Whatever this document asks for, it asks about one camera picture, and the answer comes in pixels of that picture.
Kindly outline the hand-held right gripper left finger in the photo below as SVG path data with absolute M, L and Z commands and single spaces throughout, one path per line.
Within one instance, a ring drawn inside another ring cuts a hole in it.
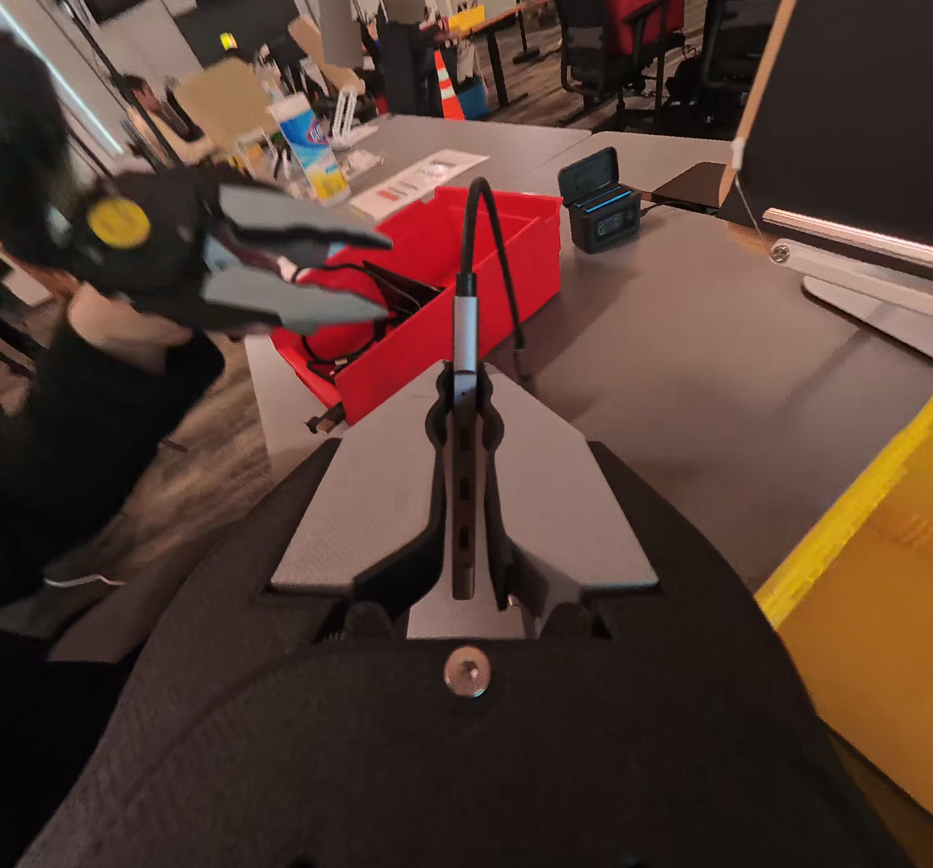
M 432 364 L 337 444 L 272 590 L 406 614 L 444 562 L 447 365 Z

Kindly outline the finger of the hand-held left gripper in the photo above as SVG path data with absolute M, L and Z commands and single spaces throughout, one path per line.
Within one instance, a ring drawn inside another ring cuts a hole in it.
M 252 322 L 262 316 L 283 327 L 323 327 L 386 321 L 390 311 L 353 291 L 303 286 L 283 276 L 281 258 L 264 250 L 228 245 L 210 236 L 204 242 L 207 275 L 202 299 L 236 310 Z
M 390 237 L 351 209 L 265 186 L 220 185 L 217 224 L 220 239 L 236 252 L 283 257 L 301 268 L 320 268 L 347 247 L 374 252 L 393 247 Z

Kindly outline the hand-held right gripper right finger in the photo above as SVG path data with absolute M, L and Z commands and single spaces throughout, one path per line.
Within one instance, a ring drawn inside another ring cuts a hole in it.
M 508 376 L 484 375 L 484 516 L 500 609 L 653 589 L 657 573 L 589 442 Z

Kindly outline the red plastic bin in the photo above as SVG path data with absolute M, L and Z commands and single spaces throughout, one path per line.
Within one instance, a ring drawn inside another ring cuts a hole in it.
M 525 323 L 561 290 L 561 202 L 551 196 L 496 190 L 496 209 Z M 460 268 L 467 189 L 442 186 L 377 226 L 390 252 L 348 247 L 324 269 L 304 270 L 301 284 L 353 291 L 386 306 L 368 261 L 379 268 L 442 288 L 443 294 L 403 321 L 320 328 L 308 338 L 279 328 L 272 342 L 297 378 L 326 408 L 344 407 L 355 424 L 437 361 L 452 358 L 452 301 Z

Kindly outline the grey usb hub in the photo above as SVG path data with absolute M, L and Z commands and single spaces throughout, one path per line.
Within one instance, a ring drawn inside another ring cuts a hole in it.
M 496 255 L 507 295 L 512 323 L 512 356 L 519 384 L 530 393 L 535 386 L 524 361 L 526 348 L 514 280 L 509 268 L 502 226 L 492 187 L 479 177 L 469 186 L 461 238 L 461 261 L 456 276 L 452 305 L 451 412 L 453 437 L 450 442 L 451 494 L 451 594 L 458 601 L 475 594 L 477 564 L 477 519 L 483 500 L 482 475 L 485 454 L 480 451 L 483 396 L 481 384 L 480 325 L 481 307 L 478 276 L 474 271 L 476 227 L 480 205 L 484 204 L 492 229 Z

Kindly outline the person's left hand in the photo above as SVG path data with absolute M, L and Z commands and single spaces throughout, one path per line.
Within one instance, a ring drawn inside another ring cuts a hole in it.
M 78 287 L 66 319 L 91 347 L 152 375 L 164 375 L 167 354 L 194 338 L 191 329 L 140 313 L 127 301 L 107 298 L 88 284 Z

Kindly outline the disinfectant wipes canister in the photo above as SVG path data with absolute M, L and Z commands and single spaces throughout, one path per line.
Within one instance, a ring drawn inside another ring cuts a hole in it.
M 294 155 L 314 198 L 326 206 L 351 196 L 350 186 L 307 98 L 296 93 L 272 102 L 269 114 Z

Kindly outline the beige rounded board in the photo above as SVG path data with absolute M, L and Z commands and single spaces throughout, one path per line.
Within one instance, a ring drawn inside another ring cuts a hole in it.
M 226 58 L 184 79 L 173 95 L 191 120 L 225 151 L 232 151 L 243 139 L 272 137 L 278 132 L 267 92 L 239 58 Z

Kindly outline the white stand with beige paddle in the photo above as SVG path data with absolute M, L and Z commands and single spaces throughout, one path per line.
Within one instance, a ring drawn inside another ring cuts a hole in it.
M 332 147 L 336 152 L 352 148 L 357 144 L 357 138 L 354 136 L 356 105 L 366 94 L 363 80 L 353 69 L 327 62 L 320 28 L 309 17 L 299 16 L 293 19 L 288 26 L 288 32 L 338 92 L 333 116 L 330 118 Z

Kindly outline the orange traffic cone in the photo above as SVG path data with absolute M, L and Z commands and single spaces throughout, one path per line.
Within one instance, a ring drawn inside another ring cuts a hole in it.
M 466 121 L 459 97 L 449 78 L 449 71 L 439 48 L 435 49 L 434 58 L 443 118 L 454 121 Z

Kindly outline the yellow plastic bin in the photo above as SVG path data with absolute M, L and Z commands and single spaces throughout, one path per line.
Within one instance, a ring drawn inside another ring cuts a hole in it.
M 759 589 L 823 722 L 932 805 L 932 405 Z

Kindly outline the black office chair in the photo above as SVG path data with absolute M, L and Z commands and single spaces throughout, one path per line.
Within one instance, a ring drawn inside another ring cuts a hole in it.
M 582 98 L 582 109 L 567 119 L 569 124 L 590 116 L 602 105 L 615 102 L 612 117 L 593 132 L 624 131 L 628 127 L 626 92 L 641 94 L 647 86 L 647 70 L 664 61 L 668 52 L 682 48 L 683 30 L 665 35 L 667 0 L 660 0 L 659 40 L 642 51 L 646 9 L 636 21 L 635 48 L 631 56 L 611 57 L 607 39 L 609 23 L 602 0 L 553 0 L 561 26 L 561 85 Z

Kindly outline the silver display stand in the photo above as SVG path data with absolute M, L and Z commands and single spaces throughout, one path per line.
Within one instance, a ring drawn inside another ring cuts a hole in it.
M 762 221 L 784 232 L 770 258 L 808 297 L 932 358 L 930 243 L 785 209 Z

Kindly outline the red storage crate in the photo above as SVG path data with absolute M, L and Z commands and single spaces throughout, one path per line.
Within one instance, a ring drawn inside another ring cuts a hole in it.
M 602 0 L 608 27 L 608 53 L 611 57 L 631 56 L 635 48 L 636 21 L 647 9 L 647 20 L 641 37 L 640 49 L 656 43 L 660 37 L 660 0 Z M 685 0 L 667 0 L 665 35 L 682 31 Z

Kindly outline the black wall screen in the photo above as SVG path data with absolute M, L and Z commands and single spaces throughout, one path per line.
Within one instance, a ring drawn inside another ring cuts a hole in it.
M 195 6 L 172 17 L 182 37 L 204 68 L 231 50 L 252 61 L 262 46 L 290 41 L 298 18 L 295 0 L 195 0 Z M 224 37 L 234 46 L 227 48 Z

